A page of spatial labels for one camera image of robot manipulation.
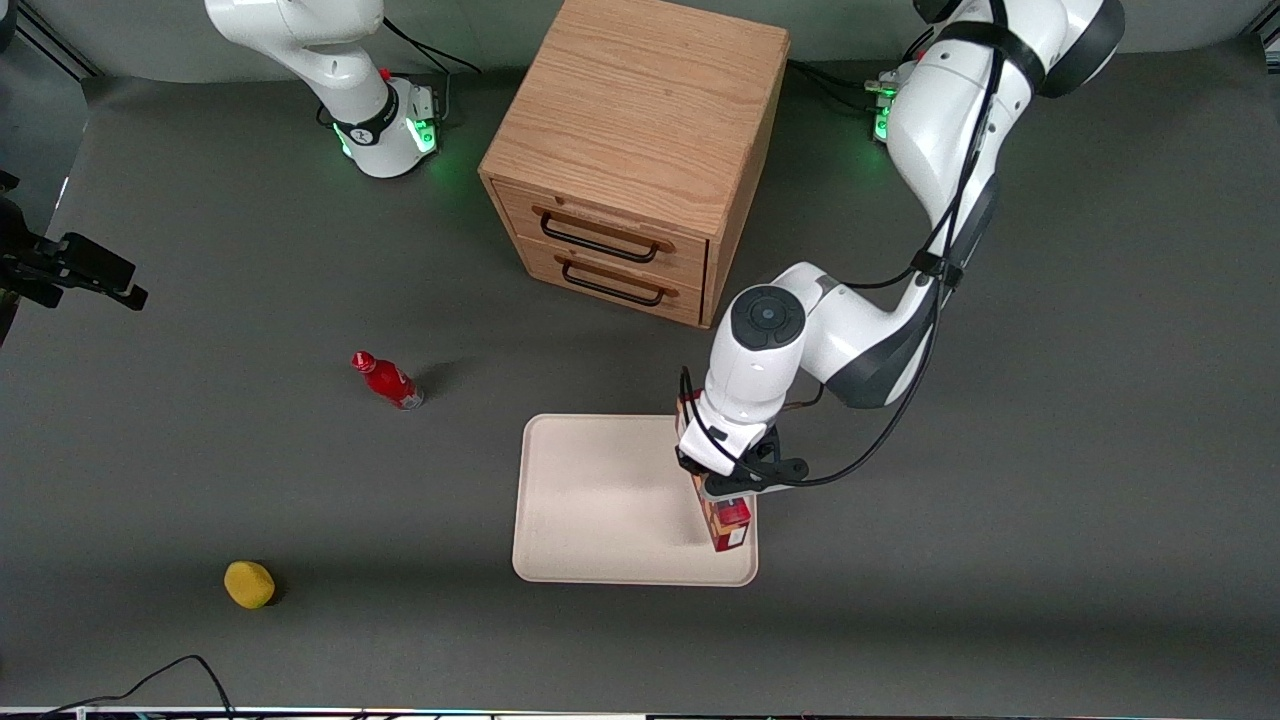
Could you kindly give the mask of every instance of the wooden cabinet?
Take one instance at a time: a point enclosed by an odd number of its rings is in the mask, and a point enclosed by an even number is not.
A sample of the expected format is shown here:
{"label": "wooden cabinet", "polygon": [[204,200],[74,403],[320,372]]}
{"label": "wooden cabinet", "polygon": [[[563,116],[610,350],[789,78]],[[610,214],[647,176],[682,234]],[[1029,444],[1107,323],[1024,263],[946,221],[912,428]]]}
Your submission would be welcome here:
{"label": "wooden cabinet", "polygon": [[659,0],[564,0],[480,163],[529,273],[710,327],[788,45]]}

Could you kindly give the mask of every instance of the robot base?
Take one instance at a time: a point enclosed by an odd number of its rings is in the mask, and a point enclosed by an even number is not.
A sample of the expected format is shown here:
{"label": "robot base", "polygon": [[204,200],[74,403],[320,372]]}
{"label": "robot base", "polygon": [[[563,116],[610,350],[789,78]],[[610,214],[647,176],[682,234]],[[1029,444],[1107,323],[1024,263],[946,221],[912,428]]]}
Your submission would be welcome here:
{"label": "robot base", "polygon": [[412,170],[422,158],[435,152],[439,142],[431,88],[419,87],[404,78],[392,78],[388,85],[398,95],[399,108],[375,145],[349,142],[334,128],[343,154],[361,172],[375,178],[393,178]]}

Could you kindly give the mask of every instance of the green led light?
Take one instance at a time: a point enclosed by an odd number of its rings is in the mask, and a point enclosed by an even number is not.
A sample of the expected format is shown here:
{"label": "green led light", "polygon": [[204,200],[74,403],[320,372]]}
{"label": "green led light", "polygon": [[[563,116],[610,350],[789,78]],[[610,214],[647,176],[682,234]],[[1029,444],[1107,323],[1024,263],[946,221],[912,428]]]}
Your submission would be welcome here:
{"label": "green led light", "polygon": [[876,137],[888,140],[888,108],[881,108],[876,118]]}
{"label": "green led light", "polygon": [[417,149],[424,155],[435,150],[434,123],[429,120],[415,120],[413,118],[404,118],[404,127],[408,128],[410,135],[413,136],[413,142],[417,143]]}
{"label": "green led light", "polygon": [[342,143],[342,154],[351,158],[351,147],[347,147],[347,138],[342,136],[342,131],[338,129],[338,123],[333,124],[333,133],[338,136],[338,142]]}

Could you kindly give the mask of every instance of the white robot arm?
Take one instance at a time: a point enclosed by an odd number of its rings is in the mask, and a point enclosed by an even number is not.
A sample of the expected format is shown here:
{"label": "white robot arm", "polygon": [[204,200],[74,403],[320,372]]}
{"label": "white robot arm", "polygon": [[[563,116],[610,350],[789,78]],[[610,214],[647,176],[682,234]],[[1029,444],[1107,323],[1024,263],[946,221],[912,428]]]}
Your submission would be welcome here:
{"label": "white robot arm", "polygon": [[[366,174],[404,174],[436,146],[430,90],[383,79],[357,40],[383,23],[383,0],[205,0],[227,40],[293,70],[329,110],[343,151]],[[324,45],[323,50],[312,46]]]}
{"label": "white robot arm", "polygon": [[[684,466],[709,471],[703,484],[709,500],[824,484],[874,452],[914,392],[938,314],[991,220],[1005,137],[1032,97],[1061,96],[1091,79],[1124,35],[1119,0],[916,0],[915,6],[938,33],[918,63],[899,68],[887,145],[933,232],[890,311],[809,263],[733,300],[677,448]],[[850,407],[884,407],[905,397],[873,450],[817,480],[805,479],[804,461],[765,462],[751,452],[762,441],[777,448],[773,423],[800,368]]]}

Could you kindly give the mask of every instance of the drawer handle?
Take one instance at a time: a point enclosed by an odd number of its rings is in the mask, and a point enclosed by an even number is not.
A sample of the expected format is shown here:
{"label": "drawer handle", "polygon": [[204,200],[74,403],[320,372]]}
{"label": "drawer handle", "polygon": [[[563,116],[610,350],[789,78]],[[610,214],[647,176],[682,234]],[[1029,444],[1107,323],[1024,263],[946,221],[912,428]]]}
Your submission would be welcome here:
{"label": "drawer handle", "polygon": [[570,284],[576,284],[577,287],[585,287],[586,290],[594,290],[595,292],[603,292],[604,295],[608,295],[611,297],[617,297],[618,300],[635,302],[636,305],[644,307],[657,307],[658,304],[662,302],[663,295],[666,295],[667,292],[659,287],[657,297],[640,297],[637,295],[631,295],[630,292],[622,292],[621,290],[613,290],[612,287],[605,287],[603,284],[594,283],[591,281],[575,278],[573,275],[568,274],[568,270],[570,268],[573,266],[573,264],[570,263],[568,260],[561,260],[561,263],[563,263],[563,266],[561,268],[561,275],[564,278],[564,282]]}
{"label": "drawer handle", "polygon": [[579,247],[585,247],[588,250],[595,250],[596,252],[604,252],[605,255],[612,255],[614,258],[621,258],[623,260],[630,260],[632,263],[653,263],[653,259],[658,256],[658,243],[649,246],[649,252],[640,255],[639,252],[627,252],[626,250],[618,250],[617,247],[609,247],[608,245],[600,245],[599,242],[586,240],[585,237],[577,237],[576,234],[568,234],[567,232],[553,231],[547,227],[552,219],[550,213],[543,213],[543,222],[539,223],[543,228],[543,234],[547,237],[564,241],[570,245],[577,245]]}

